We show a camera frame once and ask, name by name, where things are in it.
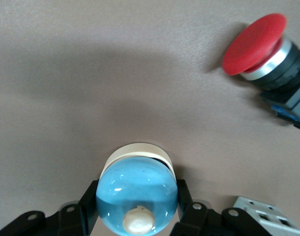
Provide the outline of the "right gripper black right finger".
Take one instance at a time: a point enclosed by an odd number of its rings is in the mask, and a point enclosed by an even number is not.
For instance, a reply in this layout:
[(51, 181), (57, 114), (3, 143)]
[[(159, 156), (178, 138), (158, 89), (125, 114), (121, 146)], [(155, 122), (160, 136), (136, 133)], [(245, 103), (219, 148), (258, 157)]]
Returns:
[(240, 208), (227, 208), (220, 214), (204, 203), (194, 201), (184, 179), (177, 180), (179, 222), (172, 236), (269, 236), (252, 216)]

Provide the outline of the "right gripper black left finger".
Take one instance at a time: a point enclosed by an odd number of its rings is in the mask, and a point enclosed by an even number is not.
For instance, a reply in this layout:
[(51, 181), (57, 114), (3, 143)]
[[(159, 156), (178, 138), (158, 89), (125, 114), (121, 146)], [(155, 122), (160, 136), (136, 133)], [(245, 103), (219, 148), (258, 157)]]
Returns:
[(0, 236), (89, 236), (99, 217), (94, 180), (81, 199), (68, 203), (51, 216), (28, 211), (0, 230)]

